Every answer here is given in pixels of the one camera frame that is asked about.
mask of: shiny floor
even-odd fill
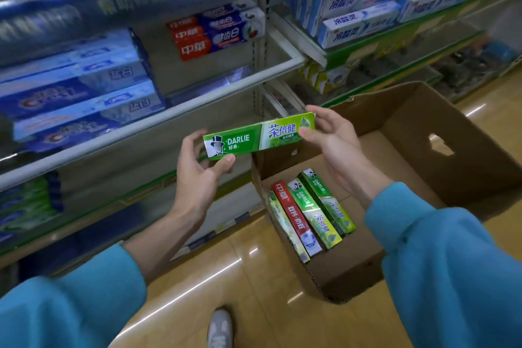
[[[522,163],[522,69],[458,105]],[[522,260],[522,202],[486,223]],[[336,306],[301,292],[270,223],[258,219],[156,280],[112,348],[206,347],[207,323],[227,305],[235,347],[409,347],[385,282]]]

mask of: blue sweater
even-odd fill
[[[436,210],[404,184],[375,198],[366,224],[417,348],[522,345],[522,264],[468,211]],[[17,347],[106,347],[147,298],[120,246],[60,279],[33,278],[0,300],[0,341]]]

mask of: shoe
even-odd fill
[[[234,326],[232,317],[226,309],[218,309],[212,314],[208,325],[208,348],[232,348]]]

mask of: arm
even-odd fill
[[[183,141],[170,212],[63,278],[29,279],[0,300],[0,338],[9,347],[106,347],[147,299],[150,283],[195,233],[234,156],[199,165],[198,131]]]
[[[324,133],[299,134],[321,147],[336,182],[367,209],[366,225],[386,251],[384,277],[414,346],[518,344],[522,264],[468,211],[436,210],[393,183],[366,159],[348,121],[332,110],[307,110]]]

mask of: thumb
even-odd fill
[[[316,130],[312,130],[310,128],[299,128],[298,134],[305,141],[315,144],[319,147],[321,147],[323,142],[326,140],[326,134]]]
[[[227,173],[230,171],[232,166],[234,165],[235,161],[235,155],[229,154],[223,157],[221,160],[216,162],[216,164],[210,168],[212,172],[214,172],[214,175],[216,175],[216,178],[219,179],[221,175],[224,173]]]

